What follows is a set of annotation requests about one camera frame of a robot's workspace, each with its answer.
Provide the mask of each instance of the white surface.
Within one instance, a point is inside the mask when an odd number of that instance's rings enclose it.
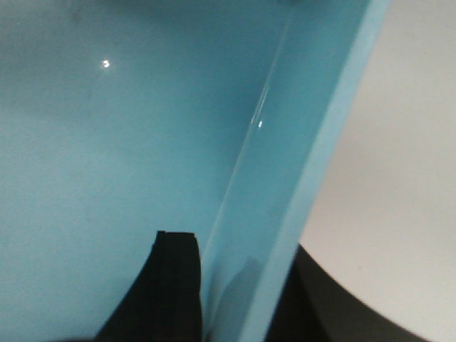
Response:
[[[393,0],[301,243],[412,332],[456,341],[456,1]]]

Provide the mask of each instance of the light blue bin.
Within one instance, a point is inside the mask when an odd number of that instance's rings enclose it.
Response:
[[[92,336],[157,230],[261,341],[387,4],[0,2],[0,341]]]

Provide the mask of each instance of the container wall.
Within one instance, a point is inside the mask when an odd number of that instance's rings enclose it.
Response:
[[[159,229],[204,251],[290,8],[0,3],[0,341],[93,335]]]
[[[387,4],[295,3],[204,255],[208,341],[266,333]]]

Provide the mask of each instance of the light blue plastic container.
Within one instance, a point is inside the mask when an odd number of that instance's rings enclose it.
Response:
[[[1,1],[0,341],[92,336],[157,230],[261,341],[387,4]]]

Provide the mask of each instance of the black object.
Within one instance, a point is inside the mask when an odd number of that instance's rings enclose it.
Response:
[[[279,341],[426,342],[359,301],[301,246],[266,337]]]
[[[305,252],[299,247],[276,307],[266,342],[330,342],[302,279],[299,262]]]
[[[96,342],[201,342],[201,266],[191,233],[158,232],[140,274]]]

